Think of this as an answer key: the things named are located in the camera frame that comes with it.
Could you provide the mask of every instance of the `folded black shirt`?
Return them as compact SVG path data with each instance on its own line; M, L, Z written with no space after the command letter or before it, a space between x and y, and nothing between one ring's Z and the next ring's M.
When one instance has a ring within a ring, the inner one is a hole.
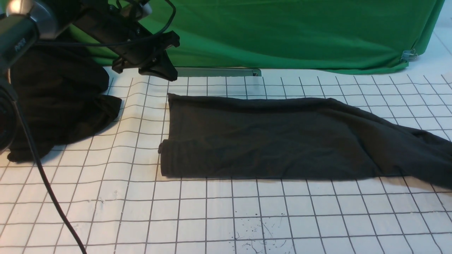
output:
M169 177L365 179L410 175L452 189L452 142L335 99L168 94Z

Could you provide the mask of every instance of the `camera lens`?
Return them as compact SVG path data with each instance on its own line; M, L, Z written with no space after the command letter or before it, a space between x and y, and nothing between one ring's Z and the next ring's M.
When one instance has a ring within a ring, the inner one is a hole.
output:
M16 124L17 117L13 104L6 92L0 89L0 154L11 145Z

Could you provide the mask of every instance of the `green fabric backdrop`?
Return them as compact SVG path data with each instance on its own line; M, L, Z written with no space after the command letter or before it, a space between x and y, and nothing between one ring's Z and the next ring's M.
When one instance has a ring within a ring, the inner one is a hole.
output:
M175 66L323 69L349 74L399 71L402 52L425 52L444 0L172 0ZM151 0L141 23L158 31L171 8ZM95 42L71 27L82 42ZM115 54L91 48L111 64Z

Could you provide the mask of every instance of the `white floor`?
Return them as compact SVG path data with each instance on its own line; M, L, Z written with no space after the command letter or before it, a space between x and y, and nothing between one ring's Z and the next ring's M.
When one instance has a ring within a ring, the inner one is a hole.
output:
M47 177L90 254L452 253L452 191L412 177L348 182L167 179L166 93L332 97L452 139L452 1L427 52L397 74L263 70L263 78L112 75L120 121L46 157ZM266 89L250 89L263 85ZM32 165L0 157L0 254L76 254Z

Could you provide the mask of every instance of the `metal clip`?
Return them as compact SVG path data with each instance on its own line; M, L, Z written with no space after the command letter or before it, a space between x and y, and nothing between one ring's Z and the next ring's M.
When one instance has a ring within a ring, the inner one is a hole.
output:
M400 61L410 61L416 59L417 57L418 54L416 54L416 49L404 50Z

